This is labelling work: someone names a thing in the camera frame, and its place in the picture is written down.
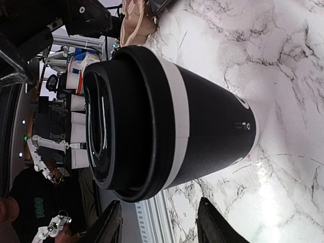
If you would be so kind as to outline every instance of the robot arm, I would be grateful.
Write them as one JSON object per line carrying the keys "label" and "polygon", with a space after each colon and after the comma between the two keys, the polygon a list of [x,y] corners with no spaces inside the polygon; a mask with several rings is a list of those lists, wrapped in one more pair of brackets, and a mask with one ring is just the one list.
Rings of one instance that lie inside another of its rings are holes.
{"label": "robot arm", "polygon": [[45,165],[45,163],[42,161],[42,158],[37,153],[37,150],[39,149],[39,147],[47,147],[51,149],[57,149],[65,153],[66,149],[69,148],[69,144],[65,141],[61,141],[60,143],[58,143],[53,140],[44,139],[40,136],[34,135],[33,137],[27,140],[27,145],[34,162],[35,170],[37,172],[41,171],[46,179],[52,181],[51,172]]}
{"label": "robot arm", "polygon": [[44,226],[38,228],[38,232],[34,237],[32,243],[42,243],[43,240],[48,237],[55,238],[59,235],[59,233],[63,230],[66,224],[70,224],[72,219],[70,217],[65,217],[58,215],[53,218],[49,224],[49,226]]}

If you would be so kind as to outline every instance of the tan pouch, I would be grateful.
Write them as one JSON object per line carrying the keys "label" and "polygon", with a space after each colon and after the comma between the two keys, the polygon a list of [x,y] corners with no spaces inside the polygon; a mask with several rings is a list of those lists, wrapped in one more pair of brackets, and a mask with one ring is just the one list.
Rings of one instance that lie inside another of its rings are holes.
{"label": "tan pouch", "polygon": [[153,13],[145,0],[124,0],[121,25],[120,46],[142,45],[147,37],[156,31]]}

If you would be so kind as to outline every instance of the bolt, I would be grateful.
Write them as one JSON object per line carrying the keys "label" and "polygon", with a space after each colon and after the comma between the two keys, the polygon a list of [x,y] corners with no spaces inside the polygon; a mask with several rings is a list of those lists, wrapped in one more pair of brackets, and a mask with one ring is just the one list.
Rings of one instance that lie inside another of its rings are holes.
{"label": "bolt", "polygon": [[83,13],[86,11],[86,8],[82,6],[82,7],[79,9],[79,11],[80,11],[81,14],[83,14]]}

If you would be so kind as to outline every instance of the marble surface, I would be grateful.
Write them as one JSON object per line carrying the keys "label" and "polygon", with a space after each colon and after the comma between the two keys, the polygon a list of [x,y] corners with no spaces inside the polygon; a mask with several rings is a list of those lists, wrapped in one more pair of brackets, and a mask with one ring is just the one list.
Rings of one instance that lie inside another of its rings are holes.
{"label": "marble surface", "polygon": [[204,196],[250,242],[324,242],[324,1],[179,0],[158,21],[145,46],[245,98],[261,125],[246,160],[168,190],[175,241],[198,242]]}

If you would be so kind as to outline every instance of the black coffee cup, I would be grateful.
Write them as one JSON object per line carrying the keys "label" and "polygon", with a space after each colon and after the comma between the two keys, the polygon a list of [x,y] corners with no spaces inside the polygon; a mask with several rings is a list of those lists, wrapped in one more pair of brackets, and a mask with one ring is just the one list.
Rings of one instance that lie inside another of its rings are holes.
{"label": "black coffee cup", "polygon": [[246,101],[144,47],[88,66],[84,89],[90,167],[124,201],[228,167],[258,140]]}

